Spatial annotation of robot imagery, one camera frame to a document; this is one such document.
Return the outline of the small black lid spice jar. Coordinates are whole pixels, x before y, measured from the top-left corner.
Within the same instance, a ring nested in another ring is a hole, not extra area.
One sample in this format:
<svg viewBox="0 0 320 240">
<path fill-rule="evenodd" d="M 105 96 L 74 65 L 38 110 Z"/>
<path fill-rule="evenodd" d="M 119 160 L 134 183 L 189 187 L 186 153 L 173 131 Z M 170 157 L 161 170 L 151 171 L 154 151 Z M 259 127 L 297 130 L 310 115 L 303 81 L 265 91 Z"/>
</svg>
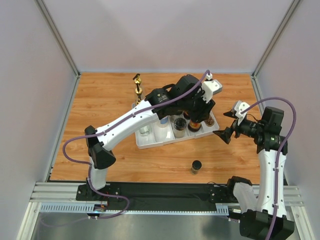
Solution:
<svg viewBox="0 0 320 240">
<path fill-rule="evenodd" d="M 215 120 L 212 116 L 210 116 L 207 120 L 204 121 L 204 123 L 208 126 L 208 127 L 212 127 L 215 124 Z"/>
<path fill-rule="evenodd" d="M 197 174 L 199 170 L 202 168 L 202 163 L 199 160 L 194 160 L 191 164 L 190 172 L 192 174 Z"/>
</svg>

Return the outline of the red lid sauce jar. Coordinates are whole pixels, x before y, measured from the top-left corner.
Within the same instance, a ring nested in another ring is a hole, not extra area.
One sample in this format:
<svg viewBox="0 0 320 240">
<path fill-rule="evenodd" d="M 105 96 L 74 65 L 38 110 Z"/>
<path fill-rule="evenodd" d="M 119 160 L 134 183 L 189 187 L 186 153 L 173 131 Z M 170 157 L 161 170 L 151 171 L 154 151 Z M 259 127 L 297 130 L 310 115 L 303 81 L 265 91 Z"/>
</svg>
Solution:
<svg viewBox="0 0 320 240">
<path fill-rule="evenodd" d="M 200 122 L 194 122 L 194 121 L 190 120 L 187 127 L 188 127 L 189 131 L 195 133 L 201 129 L 201 126 L 202 126 L 202 124 Z"/>
</svg>

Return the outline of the white powder jar black lid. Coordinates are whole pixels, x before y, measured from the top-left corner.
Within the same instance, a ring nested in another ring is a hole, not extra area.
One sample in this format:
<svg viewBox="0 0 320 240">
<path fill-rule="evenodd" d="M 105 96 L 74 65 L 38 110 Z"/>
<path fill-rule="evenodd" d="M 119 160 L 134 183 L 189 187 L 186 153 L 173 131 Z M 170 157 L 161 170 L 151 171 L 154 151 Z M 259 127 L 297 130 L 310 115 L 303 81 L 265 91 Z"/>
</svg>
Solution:
<svg viewBox="0 0 320 240">
<path fill-rule="evenodd" d="M 173 134 L 175 138 L 183 138 L 186 133 L 187 121 L 182 118 L 176 118 L 173 123 Z"/>
</svg>

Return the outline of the salt jar silver lid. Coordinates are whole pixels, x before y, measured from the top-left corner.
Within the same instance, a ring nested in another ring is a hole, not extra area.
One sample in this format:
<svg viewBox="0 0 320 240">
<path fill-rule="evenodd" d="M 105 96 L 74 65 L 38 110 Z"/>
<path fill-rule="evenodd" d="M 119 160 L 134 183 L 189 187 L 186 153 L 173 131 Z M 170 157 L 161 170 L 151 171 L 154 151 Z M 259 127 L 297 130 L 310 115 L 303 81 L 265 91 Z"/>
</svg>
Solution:
<svg viewBox="0 0 320 240">
<path fill-rule="evenodd" d="M 166 116 L 157 122 L 159 128 L 166 128 L 169 124 L 169 117 Z"/>
</svg>

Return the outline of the clear glass oil bottle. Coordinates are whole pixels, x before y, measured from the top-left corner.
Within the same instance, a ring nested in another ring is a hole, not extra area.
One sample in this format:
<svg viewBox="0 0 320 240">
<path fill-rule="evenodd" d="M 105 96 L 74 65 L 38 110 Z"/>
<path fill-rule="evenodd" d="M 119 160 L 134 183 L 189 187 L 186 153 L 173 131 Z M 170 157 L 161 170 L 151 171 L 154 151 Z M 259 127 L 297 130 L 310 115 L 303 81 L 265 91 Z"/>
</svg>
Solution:
<svg viewBox="0 0 320 240">
<path fill-rule="evenodd" d="M 149 107 L 147 102 L 144 101 L 144 100 L 137 100 L 136 101 L 136 106 L 138 107 L 138 110 L 142 110 L 142 109 L 145 109 L 145 108 Z M 141 127 L 139 129 L 139 133 L 140 133 L 140 135 L 142 137 L 145 137 L 145 136 L 149 135 L 151 133 L 151 125 L 147 124 L 147 125 Z"/>
</svg>

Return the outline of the glass oil bottle dark sauce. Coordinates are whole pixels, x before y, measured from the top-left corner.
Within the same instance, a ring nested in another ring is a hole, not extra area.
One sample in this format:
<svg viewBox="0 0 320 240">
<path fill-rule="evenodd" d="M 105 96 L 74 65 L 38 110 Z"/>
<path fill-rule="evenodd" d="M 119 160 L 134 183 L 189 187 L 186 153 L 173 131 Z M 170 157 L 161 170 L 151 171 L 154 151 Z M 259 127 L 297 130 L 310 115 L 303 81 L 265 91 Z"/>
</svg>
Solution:
<svg viewBox="0 0 320 240">
<path fill-rule="evenodd" d="M 136 103 L 139 104 L 145 98 L 144 90 L 140 86 L 140 84 L 136 84 L 135 94 L 136 94 Z"/>
</svg>

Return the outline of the glass oil bottle brown sauce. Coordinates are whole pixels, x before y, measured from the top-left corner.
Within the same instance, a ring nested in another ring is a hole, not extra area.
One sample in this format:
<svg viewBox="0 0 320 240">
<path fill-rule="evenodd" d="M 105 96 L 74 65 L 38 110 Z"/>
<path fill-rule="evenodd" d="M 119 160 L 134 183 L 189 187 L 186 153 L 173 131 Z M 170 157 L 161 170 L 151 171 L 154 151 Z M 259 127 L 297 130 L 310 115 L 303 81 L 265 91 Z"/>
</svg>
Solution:
<svg viewBox="0 0 320 240">
<path fill-rule="evenodd" d="M 140 75 L 141 75 L 140 73 L 137 73 L 132 79 L 137 87 L 139 87 L 142 82 L 140 79 Z"/>
</svg>

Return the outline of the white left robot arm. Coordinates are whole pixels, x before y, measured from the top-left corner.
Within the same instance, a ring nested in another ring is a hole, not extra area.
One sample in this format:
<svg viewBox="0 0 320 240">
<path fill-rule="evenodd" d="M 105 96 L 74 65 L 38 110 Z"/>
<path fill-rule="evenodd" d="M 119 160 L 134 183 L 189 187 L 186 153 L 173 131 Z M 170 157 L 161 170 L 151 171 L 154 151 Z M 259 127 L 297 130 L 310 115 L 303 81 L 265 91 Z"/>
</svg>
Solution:
<svg viewBox="0 0 320 240">
<path fill-rule="evenodd" d="M 107 169 L 116 162 L 113 149 L 122 140 L 154 122 L 182 113 L 200 127 L 210 119 L 215 105 L 213 95 L 221 90 L 221 84 L 210 72 L 202 79 L 187 74 L 177 83 L 155 88 L 116 120 L 98 128 L 88 126 L 84 130 L 90 160 L 85 185 L 88 196 L 95 201 L 109 196 L 105 191 Z"/>
</svg>

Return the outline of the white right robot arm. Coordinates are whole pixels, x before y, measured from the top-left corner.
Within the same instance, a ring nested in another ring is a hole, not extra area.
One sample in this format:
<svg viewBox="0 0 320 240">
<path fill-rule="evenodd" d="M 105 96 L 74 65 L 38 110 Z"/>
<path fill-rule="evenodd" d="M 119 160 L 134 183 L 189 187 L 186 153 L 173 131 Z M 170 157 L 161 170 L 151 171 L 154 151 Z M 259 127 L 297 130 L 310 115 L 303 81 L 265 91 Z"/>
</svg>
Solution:
<svg viewBox="0 0 320 240">
<path fill-rule="evenodd" d="M 287 218 L 284 203 L 284 166 L 288 146 L 281 146 L 284 111 L 266 107 L 260 120 L 247 119 L 246 102 L 238 101 L 225 116 L 234 119 L 232 125 L 214 134 L 225 143 L 231 136 L 245 135 L 257 146 L 260 164 L 258 195 L 248 179 L 233 176 L 228 180 L 225 196 L 232 203 L 238 202 L 241 209 L 239 218 L 240 235 L 253 240 L 286 240 L 295 231 L 295 223 Z"/>
</svg>

